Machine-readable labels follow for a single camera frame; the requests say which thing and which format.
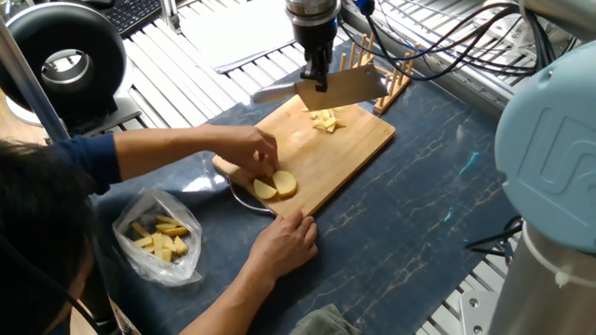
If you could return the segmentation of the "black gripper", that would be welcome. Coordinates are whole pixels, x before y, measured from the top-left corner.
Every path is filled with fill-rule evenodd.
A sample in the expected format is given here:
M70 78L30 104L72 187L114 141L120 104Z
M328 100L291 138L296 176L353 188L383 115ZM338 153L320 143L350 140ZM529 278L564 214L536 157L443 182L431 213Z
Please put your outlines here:
M319 92L326 92L333 40L337 34L336 18L315 21L296 17L292 19L292 29L294 39L304 49L306 64L301 71L301 78L310 80L315 87L318 85Z

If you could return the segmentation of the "person's left hand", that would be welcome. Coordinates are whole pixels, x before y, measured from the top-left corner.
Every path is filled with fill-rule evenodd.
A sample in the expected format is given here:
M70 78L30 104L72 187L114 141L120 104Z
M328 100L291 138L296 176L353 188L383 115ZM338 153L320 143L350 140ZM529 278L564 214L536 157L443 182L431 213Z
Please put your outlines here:
M267 160L274 168L279 167L276 138L252 126L214 126L212 151L222 159L256 176L268 175L264 167Z

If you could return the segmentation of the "person's right hand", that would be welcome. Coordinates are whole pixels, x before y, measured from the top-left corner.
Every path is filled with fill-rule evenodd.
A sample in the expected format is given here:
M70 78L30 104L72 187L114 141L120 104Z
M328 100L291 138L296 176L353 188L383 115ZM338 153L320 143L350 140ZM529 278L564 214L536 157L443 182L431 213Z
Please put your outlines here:
M312 216L300 210L287 218L277 217L261 231L240 273L266 286L274 286L284 275L296 270L318 254L318 227Z

